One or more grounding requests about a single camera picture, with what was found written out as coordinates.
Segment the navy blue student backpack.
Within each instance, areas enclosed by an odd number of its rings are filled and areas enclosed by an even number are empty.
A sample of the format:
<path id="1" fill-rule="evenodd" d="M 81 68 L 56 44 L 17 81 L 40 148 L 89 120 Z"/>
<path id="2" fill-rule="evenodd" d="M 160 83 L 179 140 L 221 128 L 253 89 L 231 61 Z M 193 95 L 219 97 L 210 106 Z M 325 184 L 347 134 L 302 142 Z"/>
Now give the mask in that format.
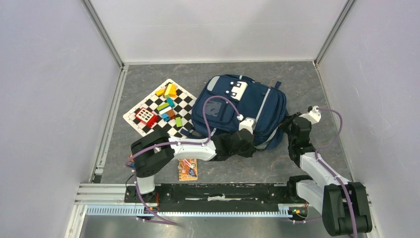
<path id="1" fill-rule="evenodd" d="M 287 116 L 286 95 L 279 90 L 281 83 L 267 86 L 234 74 L 211 78 L 192 107 L 193 129 L 182 134 L 191 139 L 206 138 L 238 131 L 238 114 L 256 120 L 254 145 L 264 151 L 276 148 L 283 139 L 279 128 Z"/>

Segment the orange spiral notebook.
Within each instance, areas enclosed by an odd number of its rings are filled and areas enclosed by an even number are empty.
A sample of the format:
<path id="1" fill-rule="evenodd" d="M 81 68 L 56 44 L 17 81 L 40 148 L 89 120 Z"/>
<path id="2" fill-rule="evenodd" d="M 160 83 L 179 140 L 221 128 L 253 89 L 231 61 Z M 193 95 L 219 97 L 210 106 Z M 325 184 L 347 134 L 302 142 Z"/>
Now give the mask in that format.
<path id="1" fill-rule="evenodd" d="M 198 179 L 198 163 L 196 159 L 178 160 L 179 181 L 194 181 Z"/>

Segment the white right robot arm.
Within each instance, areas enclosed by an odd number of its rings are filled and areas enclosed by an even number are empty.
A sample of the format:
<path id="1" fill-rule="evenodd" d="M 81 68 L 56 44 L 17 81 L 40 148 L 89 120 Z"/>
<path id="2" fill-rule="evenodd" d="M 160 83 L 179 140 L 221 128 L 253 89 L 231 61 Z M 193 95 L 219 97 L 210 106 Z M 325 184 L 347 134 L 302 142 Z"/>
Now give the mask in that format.
<path id="1" fill-rule="evenodd" d="M 332 237 L 369 233 L 373 222 L 366 187 L 339 175 L 310 142 L 312 125 L 319 121 L 320 113 L 296 113 L 280 124 L 288 136 L 291 160 L 308 174 L 291 177 L 286 196 L 292 202 L 309 202 Z"/>

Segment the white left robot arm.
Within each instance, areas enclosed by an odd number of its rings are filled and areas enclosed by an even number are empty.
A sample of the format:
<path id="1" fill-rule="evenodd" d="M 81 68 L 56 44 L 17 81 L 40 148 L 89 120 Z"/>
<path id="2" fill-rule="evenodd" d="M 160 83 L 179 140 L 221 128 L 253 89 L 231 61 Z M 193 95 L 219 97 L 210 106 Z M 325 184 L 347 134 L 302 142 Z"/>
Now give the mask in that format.
<path id="1" fill-rule="evenodd" d="M 257 149 L 254 136 L 246 129 L 203 139 L 180 138 L 158 129 L 133 142 L 130 150 L 127 166 L 134 170 L 136 194 L 142 201 L 150 202 L 156 195 L 155 174 L 172 160 L 219 162 L 236 155 L 252 157 Z"/>

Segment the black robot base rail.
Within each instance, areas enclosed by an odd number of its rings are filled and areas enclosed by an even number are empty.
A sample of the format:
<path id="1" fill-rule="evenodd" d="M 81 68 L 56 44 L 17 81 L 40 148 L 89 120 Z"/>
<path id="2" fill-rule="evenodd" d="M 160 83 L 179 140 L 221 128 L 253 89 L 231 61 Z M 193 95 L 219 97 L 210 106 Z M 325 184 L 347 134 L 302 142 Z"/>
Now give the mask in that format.
<path id="1" fill-rule="evenodd" d="M 274 212 L 279 204 L 308 207 L 308 202 L 283 183 L 162 183 L 139 197 L 125 188 L 124 202 L 144 200 L 158 212 Z"/>

